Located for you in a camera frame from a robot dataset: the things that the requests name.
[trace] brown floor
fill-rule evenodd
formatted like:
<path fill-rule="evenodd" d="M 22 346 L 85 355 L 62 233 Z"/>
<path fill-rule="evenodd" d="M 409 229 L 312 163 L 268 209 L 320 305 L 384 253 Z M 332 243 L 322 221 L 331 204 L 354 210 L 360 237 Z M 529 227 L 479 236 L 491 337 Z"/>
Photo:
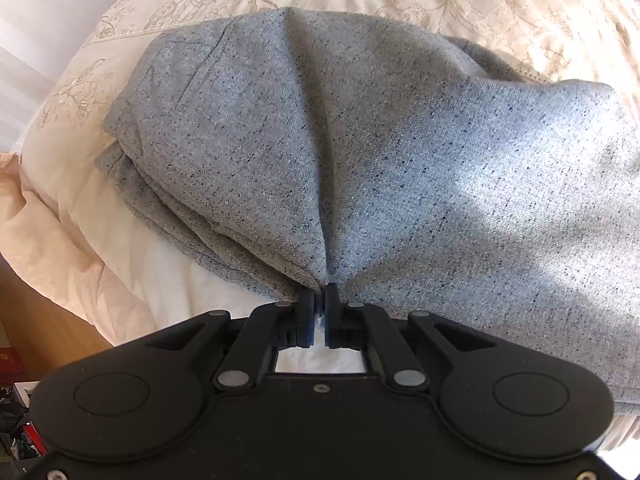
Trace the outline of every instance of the brown floor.
<path fill-rule="evenodd" d="M 111 348 L 92 325 L 24 283 L 1 256 L 0 322 L 32 381 Z"/>

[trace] silver screw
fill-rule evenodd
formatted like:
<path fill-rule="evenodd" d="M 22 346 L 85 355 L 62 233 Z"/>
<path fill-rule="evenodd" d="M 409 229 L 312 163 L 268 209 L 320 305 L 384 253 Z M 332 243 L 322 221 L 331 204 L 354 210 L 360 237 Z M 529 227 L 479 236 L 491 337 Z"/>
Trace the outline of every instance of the silver screw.
<path fill-rule="evenodd" d="M 316 394 L 327 394 L 329 393 L 330 389 L 331 388 L 329 387 L 328 384 L 322 384 L 322 383 L 314 384 L 314 391 Z"/>
<path fill-rule="evenodd" d="M 420 386 L 426 380 L 424 374 L 418 370 L 400 370 L 394 374 L 394 382 L 400 386 Z"/>
<path fill-rule="evenodd" d="M 249 382 L 249 375 L 242 370 L 226 370 L 218 376 L 218 382 L 229 388 L 237 388 Z"/>
<path fill-rule="evenodd" d="M 67 480 L 67 478 L 62 471 L 53 469 L 47 473 L 47 480 Z"/>

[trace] speckled fabric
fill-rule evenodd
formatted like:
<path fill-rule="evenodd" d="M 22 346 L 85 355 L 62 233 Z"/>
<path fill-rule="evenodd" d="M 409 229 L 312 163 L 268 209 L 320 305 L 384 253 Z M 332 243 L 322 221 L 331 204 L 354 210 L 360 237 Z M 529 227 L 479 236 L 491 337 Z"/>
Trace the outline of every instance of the speckled fabric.
<path fill-rule="evenodd" d="M 640 147 L 611 88 L 279 9 L 159 36 L 104 126 L 123 199 L 221 277 L 431 310 L 582 364 L 640 412 Z"/>

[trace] bed sheet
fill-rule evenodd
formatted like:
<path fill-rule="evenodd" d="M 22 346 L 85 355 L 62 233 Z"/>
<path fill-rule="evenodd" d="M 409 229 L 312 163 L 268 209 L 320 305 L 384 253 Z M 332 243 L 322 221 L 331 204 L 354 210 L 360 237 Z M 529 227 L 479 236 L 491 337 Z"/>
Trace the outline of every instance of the bed sheet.
<path fill-rule="evenodd" d="M 224 282 L 144 227 L 94 158 L 113 142 L 100 126 L 110 103 L 161 31 L 280 6 L 363 12 L 461 36 L 532 80 L 605 82 L 638 122 L 639 0 L 119 0 L 48 97 L 19 167 L 16 157 L 0 160 L 2 255 L 114 344 L 214 308 L 245 316 L 269 299 Z"/>

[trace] white wall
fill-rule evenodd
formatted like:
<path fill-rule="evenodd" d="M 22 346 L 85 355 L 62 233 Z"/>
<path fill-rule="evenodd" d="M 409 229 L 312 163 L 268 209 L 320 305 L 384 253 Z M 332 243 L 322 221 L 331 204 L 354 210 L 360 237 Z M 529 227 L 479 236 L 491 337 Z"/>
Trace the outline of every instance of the white wall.
<path fill-rule="evenodd" d="M 115 2 L 0 0 L 0 152 L 14 146 L 69 60 Z"/>

